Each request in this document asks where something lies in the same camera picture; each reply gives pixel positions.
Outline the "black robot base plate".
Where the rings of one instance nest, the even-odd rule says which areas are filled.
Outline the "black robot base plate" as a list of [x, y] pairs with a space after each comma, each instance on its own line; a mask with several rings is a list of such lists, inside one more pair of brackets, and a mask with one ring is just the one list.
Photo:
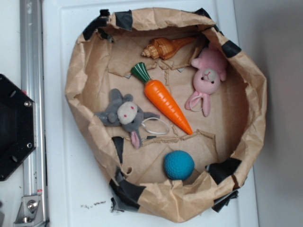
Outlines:
[[35, 149], [34, 102], [0, 75], [0, 180], [6, 181]]

